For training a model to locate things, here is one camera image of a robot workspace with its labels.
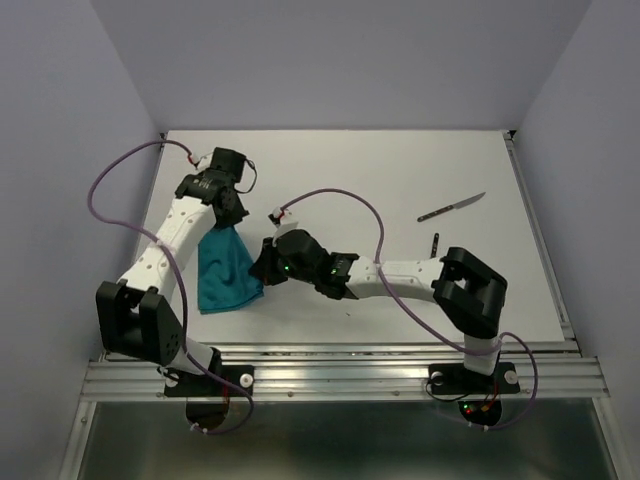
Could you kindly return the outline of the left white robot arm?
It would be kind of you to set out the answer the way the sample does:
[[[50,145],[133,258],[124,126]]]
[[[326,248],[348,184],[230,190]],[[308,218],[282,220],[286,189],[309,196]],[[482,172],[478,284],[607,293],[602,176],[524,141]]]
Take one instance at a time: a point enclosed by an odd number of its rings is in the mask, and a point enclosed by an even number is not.
[[[217,147],[210,160],[187,157],[194,167],[177,186],[157,232],[137,231],[149,241],[131,267],[96,292],[104,348],[188,374],[199,393],[223,380],[220,352],[189,338],[187,291],[182,272],[203,237],[232,227],[248,214],[236,189],[247,157]]]

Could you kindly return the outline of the metal fork black handle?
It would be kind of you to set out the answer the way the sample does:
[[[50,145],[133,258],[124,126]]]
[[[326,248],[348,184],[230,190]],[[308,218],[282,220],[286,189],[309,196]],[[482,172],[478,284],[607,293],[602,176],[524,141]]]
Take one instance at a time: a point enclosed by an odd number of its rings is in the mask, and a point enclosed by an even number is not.
[[[434,259],[437,257],[439,240],[440,240],[440,234],[438,232],[434,233],[432,244],[431,244],[431,251],[430,251],[430,257],[429,257],[430,259]]]

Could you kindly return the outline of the teal cloth napkin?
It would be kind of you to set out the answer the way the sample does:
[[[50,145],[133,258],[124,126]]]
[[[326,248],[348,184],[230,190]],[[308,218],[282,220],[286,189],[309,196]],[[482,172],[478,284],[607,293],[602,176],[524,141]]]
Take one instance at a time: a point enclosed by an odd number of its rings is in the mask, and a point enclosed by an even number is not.
[[[203,315],[237,311],[263,296],[254,261],[234,227],[211,229],[198,245],[197,305]]]

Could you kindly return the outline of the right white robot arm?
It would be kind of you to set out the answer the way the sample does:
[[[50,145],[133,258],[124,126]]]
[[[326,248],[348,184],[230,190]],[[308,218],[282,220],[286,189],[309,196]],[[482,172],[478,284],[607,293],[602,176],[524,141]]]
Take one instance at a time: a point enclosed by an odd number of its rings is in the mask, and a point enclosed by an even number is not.
[[[265,286],[295,279],[333,300],[389,297],[436,304],[464,336],[463,384],[482,390],[496,378],[499,322],[508,283],[468,250],[451,247],[428,260],[377,263],[329,252],[307,231],[263,240],[249,274]]]

